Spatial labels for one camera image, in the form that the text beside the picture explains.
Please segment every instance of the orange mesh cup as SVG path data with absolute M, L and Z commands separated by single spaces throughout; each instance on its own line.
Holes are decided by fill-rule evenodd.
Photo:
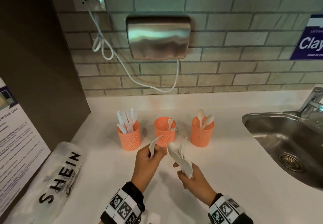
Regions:
M 169 117 L 160 117 L 155 120 L 155 136 L 162 136 L 156 142 L 157 145 L 161 147 L 167 147 L 168 143 L 173 142 L 175 139 L 175 131 L 168 130 L 168 118 Z M 171 128 L 176 127 L 176 122 L 174 120 Z
M 212 132 L 214 128 L 214 121 L 212 124 L 205 127 L 204 130 L 200 129 L 200 121 L 197 117 L 192 120 L 192 133 L 191 133 L 191 142 L 193 145 L 204 148 L 206 147 L 211 139 Z
M 135 124 L 132 126 L 133 132 L 123 134 L 119 127 L 117 127 L 118 134 L 120 137 L 122 148 L 126 151 L 133 151 L 139 148 L 141 144 L 140 140 L 140 123 L 138 120 L 135 122 Z

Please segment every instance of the plastic bag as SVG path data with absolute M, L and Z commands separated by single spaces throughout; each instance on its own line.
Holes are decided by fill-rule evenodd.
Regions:
M 59 143 L 4 224 L 53 223 L 71 193 L 85 158 L 84 150 L 78 146 Z

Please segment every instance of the hand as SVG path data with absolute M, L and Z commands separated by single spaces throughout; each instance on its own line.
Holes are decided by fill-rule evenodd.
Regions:
M 155 155 L 149 158 L 149 145 L 140 149 L 136 156 L 131 182 L 143 193 L 154 176 L 160 161 L 167 155 L 167 148 L 155 145 Z
M 188 189 L 196 198 L 204 204 L 210 206 L 216 197 L 216 191 L 209 185 L 200 168 L 192 163 L 193 176 L 191 179 L 180 170 L 177 172 L 178 178 L 182 181 L 184 189 Z

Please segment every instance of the kitchen counter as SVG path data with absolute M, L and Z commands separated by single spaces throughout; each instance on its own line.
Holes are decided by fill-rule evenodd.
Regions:
M 242 124 L 256 112 L 296 110 L 309 94 L 304 91 L 233 92 L 186 95 L 88 98 L 92 113 L 73 143 L 88 149 L 87 159 L 70 198 L 55 224 L 97 224 L 107 203 L 131 179 L 136 151 L 121 148 L 117 110 L 139 110 L 141 146 L 154 139 L 154 121 L 176 121 L 175 142 L 190 138 L 197 110 L 215 116 L 210 144 L 184 151 L 200 167 L 216 192 L 228 194 L 254 223 L 308 224 L 322 222 L 323 191 L 309 187 L 281 169 Z M 209 223 L 208 206 L 183 189 L 173 160 L 167 155 L 144 193 L 145 215 L 157 213 L 161 223 Z

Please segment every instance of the stainless steel sink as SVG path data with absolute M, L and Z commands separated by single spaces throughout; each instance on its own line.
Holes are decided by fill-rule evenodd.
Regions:
M 247 114 L 242 122 L 272 159 L 297 180 L 323 189 L 323 131 L 290 113 Z

